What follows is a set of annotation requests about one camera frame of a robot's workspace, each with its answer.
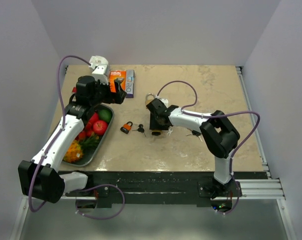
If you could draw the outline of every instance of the tabletop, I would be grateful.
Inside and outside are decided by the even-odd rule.
[[[73,167],[62,163],[61,171],[214,171],[214,156],[205,142],[196,136],[186,136],[190,131],[173,127],[170,135],[151,135],[148,129],[150,113],[145,107],[145,96],[156,94],[167,82],[183,80],[189,82],[198,93],[197,104],[187,110],[213,113],[221,110],[233,113],[247,110],[242,86],[236,68],[230,65],[111,65],[112,71],[135,71],[134,98],[126,98],[123,104],[110,104],[114,110],[114,121],[105,136],[97,155],[85,167]],[[80,76],[90,75],[86,65],[69,65],[62,87],[65,103]],[[169,105],[184,106],[195,100],[192,89],[182,83],[168,85],[160,94]],[[62,111],[58,103],[50,133],[60,121]],[[248,114],[230,118],[241,135],[240,141],[252,129]],[[144,124],[146,137],[140,132],[124,134],[121,126],[128,121]],[[255,136],[239,149],[233,161],[237,172],[263,171]]]

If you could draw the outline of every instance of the orange box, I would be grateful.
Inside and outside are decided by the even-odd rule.
[[[115,93],[115,84],[116,79],[121,79],[121,87],[125,91],[125,80],[126,80],[126,71],[111,71],[110,72],[110,89],[112,93]]]

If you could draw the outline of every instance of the red fruit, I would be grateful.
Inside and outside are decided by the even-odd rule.
[[[89,123],[93,125],[96,121],[99,121],[99,115],[95,112],[90,118]]]
[[[84,127],[84,129],[86,130],[86,131],[89,131],[91,128],[92,128],[92,123],[87,123],[87,125]]]
[[[94,132],[93,132],[92,129],[86,131],[86,136],[87,136],[87,137],[91,137],[91,136],[93,136],[93,135],[94,135]]]
[[[105,134],[106,129],[107,123],[103,120],[99,120],[95,124],[93,124],[93,132],[99,136]]]
[[[86,139],[86,132],[85,131],[80,132],[78,137],[79,137],[79,141]]]

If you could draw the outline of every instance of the white wall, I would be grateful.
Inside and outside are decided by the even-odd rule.
[[[60,57],[242,66],[280,0],[32,1]]]
[[[17,166],[48,133],[57,62],[31,1],[0,0],[0,240],[9,238],[22,196]]]
[[[302,0],[282,0],[244,66],[272,176],[302,240]]]

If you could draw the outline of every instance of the orange padlock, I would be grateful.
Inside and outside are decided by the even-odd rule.
[[[128,121],[126,124],[123,125],[123,127],[120,128],[122,132],[125,134],[128,134],[133,126],[133,123],[131,121]]]

